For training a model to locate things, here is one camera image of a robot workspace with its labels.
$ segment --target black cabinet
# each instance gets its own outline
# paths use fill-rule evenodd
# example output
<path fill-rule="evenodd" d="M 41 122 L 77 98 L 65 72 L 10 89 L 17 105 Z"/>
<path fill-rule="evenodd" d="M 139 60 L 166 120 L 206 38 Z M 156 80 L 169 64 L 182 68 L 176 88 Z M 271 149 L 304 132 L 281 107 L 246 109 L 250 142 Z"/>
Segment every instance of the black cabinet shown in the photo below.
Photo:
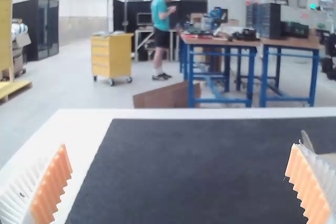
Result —
<path fill-rule="evenodd" d="M 13 5 L 13 18 L 22 19 L 28 26 L 28 61 L 58 54 L 58 6 L 57 0 L 29 0 Z"/>

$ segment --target workbench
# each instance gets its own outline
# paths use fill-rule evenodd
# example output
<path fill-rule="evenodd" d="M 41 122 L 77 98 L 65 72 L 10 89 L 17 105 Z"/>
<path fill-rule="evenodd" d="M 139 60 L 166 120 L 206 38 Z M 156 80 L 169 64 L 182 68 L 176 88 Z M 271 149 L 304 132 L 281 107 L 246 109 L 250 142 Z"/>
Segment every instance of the workbench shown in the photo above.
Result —
<path fill-rule="evenodd" d="M 310 36 L 308 39 L 297 39 L 288 38 L 286 40 L 273 40 L 273 39 L 262 39 L 264 45 L 263 48 L 263 59 L 262 59 L 262 74 L 261 74 L 261 89 L 260 89 L 260 99 L 259 106 L 266 107 L 267 101 L 298 101 L 308 103 L 309 106 L 314 106 L 315 92 L 316 92 L 316 81 L 318 74 L 319 65 L 319 50 L 320 44 L 317 36 Z M 276 53 L 271 53 L 270 48 L 276 48 Z M 282 51 L 284 49 L 299 50 L 311 52 L 311 56 L 305 56 L 300 54 L 285 54 Z M 275 84 L 270 85 L 268 79 L 272 78 L 268 76 L 268 61 L 269 56 L 277 56 L 276 63 L 276 76 Z M 282 57 L 296 57 L 296 58 L 308 58 L 312 60 L 311 78 L 310 78 L 310 89 L 309 95 L 307 97 L 296 97 L 284 93 L 279 90 L 279 79 L 280 79 L 280 66 Z M 270 88 L 276 95 L 268 96 L 267 88 Z"/>
<path fill-rule="evenodd" d="M 261 76 L 254 75 L 254 60 L 252 61 L 252 57 L 255 57 L 254 48 L 262 46 L 263 48 L 263 57 L 262 57 L 262 73 Z M 200 74 L 194 74 L 194 55 L 206 55 L 202 53 L 195 53 L 193 51 L 194 47 L 222 47 L 225 49 L 224 54 L 208 54 L 213 56 L 224 56 L 225 64 L 224 64 L 224 88 L 225 92 L 229 92 L 229 78 L 230 78 L 230 57 L 237 56 L 237 78 L 236 78 L 236 90 L 240 91 L 241 80 L 247 79 L 247 99 L 222 99 L 220 97 L 220 93 L 214 87 L 212 81 L 209 80 L 209 77 L 205 77 L 206 75 L 211 76 L 212 73 L 204 73 L 205 69 L 203 69 L 202 76 Z M 316 92 L 316 81 L 317 81 L 317 73 L 318 73 L 318 64 L 319 64 L 319 49 L 320 45 L 318 42 L 318 37 L 310 36 L 308 39 L 296 39 L 296 38 L 288 38 L 284 40 L 271 40 L 271 39 L 261 39 L 260 41 L 233 41 L 229 42 L 227 40 L 220 39 L 187 39 L 185 35 L 181 35 L 180 39 L 180 50 L 179 50 L 179 59 L 180 59 L 180 72 L 183 72 L 184 80 L 188 80 L 190 82 L 190 86 L 192 86 L 193 80 L 205 79 L 207 84 L 211 88 L 213 94 L 216 99 L 200 99 L 195 100 L 192 95 L 189 97 L 189 105 L 190 108 L 193 108 L 195 103 L 203 102 L 203 103 L 240 103 L 243 102 L 247 107 L 251 106 L 251 92 L 253 92 L 253 81 L 251 79 L 258 79 L 261 82 L 261 90 L 259 94 L 259 106 L 266 107 L 267 101 L 299 101 L 306 102 L 310 106 L 314 106 L 315 92 Z M 231 48 L 237 48 L 238 54 L 233 55 L 230 53 Z M 277 52 L 270 52 L 270 48 L 276 48 Z M 241 60 L 243 56 L 241 50 L 249 49 L 249 67 L 248 67 L 248 75 L 243 76 L 241 74 Z M 299 55 L 299 54 L 285 54 L 282 51 L 284 49 L 292 49 L 292 50 L 300 50 L 300 51 L 309 51 L 312 52 L 312 56 Z M 276 63 L 276 75 L 269 76 L 268 75 L 268 63 L 269 56 L 276 55 L 277 63 Z M 280 66 L 281 66 L 281 58 L 282 57 L 298 57 L 298 58 L 308 58 L 312 59 L 312 71 L 311 71 L 311 83 L 309 95 L 307 97 L 296 97 L 292 95 L 287 95 L 283 91 L 279 90 L 279 79 L 280 79 Z M 220 79 L 219 73 L 217 76 L 212 78 L 213 80 Z M 272 85 L 268 82 L 268 80 L 274 80 L 275 84 Z M 189 94 L 192 94 L 193 87 L 190 87 Z M 268 96 L 267 89 L 271 89 L 276 95 Z"/>
<path fill-rule="evenodd" d="M 182 60 L 180 60 L 180 69 L 183 66 L 184 80 L 188 80 L 188 104 L 190 108 L 194 108 L 197 103 L 243 103 L 246 107 L 252 106 L 253 97 L 253 82 L 254 82 L 254 62 L 257 52 L 257 47 L 260 45 L 258 41 L 233 41 L 229 42 L 221 38 L 201 39 L 190 38 L 187 35 L 181 35 L 182 41 Z M 222 48 L 224 52 L 195 52 L 195 47 L 204 48 Z M 231 49 L 237 48 L 238 53 L 231 53 Z M 241 50 L 248 50 L 248 54 L 242 54 Z M 213 66 L 210 66 L 210 71 L 202 65 L 202 62 L 195 63 L 195 55 L 210 55 L 211 57 L 224 57 L 224 72 L 212 72 Z M 247 90 L 246 98 L 226 98 L 221 95 L 219 90 L 213 84 L 214 80 L 223 80 L 225 92 L 229 92 L 230 85 L 230 58 L 231 56 L 247 57 L 248 58 L 248 76 L 247 76 Z M 194 67 L 198 67 L 201 72 L 195 72 Z M 194 80 L 205 80 L 207 85 L 211 88 L 215 98 L 211 99 L 195 99 L 194 94 Z"/>
<path fill-rule="evenodd" d="M 169 30 L 169 38 L 170 38 L 170 42 L 169 42 L 169 61 L 172 61 L 174 58 L 174 41 L 173 41 L 173 37 L 174 37 L 174 33 L 176 32 L 175 29 L 170 29 Z M 139 39 L 140 39 L 140 35 L 141 34 L 147 34 L 147 36 L 141 40 L 141 42 L 139 43 Z M 152 36 L 154 35 L 154 28 L 147 28 L 147 29 L 137 29 L 134 32 L 135 34 L 135 42 L 134 42 L 134 59 L 136 62 L 139 61 L 139 56 L 138 56 L 138 50 L 147 42 L 149 41 Z"/>
<path fill-rule="evenodd" d="M 318 143 L 334 151 L 335 116 L 336 108 L 60 110 L 0 169 L 0 191 L 25 161 L 64 143 L 73 174 L 54 224 L 304 224 L 283 181 L 290 148 L 306 130 L 317 152 L 328 151 Z"/>

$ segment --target wooden pallet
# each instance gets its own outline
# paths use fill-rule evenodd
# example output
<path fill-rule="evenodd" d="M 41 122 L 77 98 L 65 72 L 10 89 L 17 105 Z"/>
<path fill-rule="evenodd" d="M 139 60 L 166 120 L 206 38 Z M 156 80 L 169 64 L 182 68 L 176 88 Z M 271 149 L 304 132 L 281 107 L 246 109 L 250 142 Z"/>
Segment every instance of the wooden pallet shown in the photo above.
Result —
<path fill-rule="evenodd" d="M 30 81 L 0 81 L 0 104 L 7 102 L 10 98 L 20 92 L 30 89 L 32 86 L 33 84 Z"/>

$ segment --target white platform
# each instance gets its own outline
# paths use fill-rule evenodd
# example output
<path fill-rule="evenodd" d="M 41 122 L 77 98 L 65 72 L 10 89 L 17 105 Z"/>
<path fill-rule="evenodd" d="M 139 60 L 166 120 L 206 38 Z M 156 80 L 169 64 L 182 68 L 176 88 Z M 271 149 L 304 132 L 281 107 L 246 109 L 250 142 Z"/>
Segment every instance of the white platform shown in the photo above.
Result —
<path fill-rule="evenodd" d="M 115 118 L 129 119 L 267 119 L 336 116 L 336 108 L 59 110 L 0 170 L 0 190 L 23 168 L 25 160 L 65 143 L 72 179 L 57 206 L 54 223 L 63 224 L 105 133 Z"/>

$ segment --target teal t-shirt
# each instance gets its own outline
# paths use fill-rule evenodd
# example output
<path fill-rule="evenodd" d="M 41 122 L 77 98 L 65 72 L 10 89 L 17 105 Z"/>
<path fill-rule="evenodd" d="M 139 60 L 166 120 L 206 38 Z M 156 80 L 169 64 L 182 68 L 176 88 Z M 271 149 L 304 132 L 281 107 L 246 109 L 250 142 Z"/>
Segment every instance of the teal t-shirt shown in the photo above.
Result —
<path fill-rule="evenodd" d="M 167 5 L 165 0 L 153 0 L 151 9 L 154 27 L 162 31 L 169 31 L 169 17 L 165 19 L 160 19 L 159 16 L 159 13 L 167 12 Z"/>

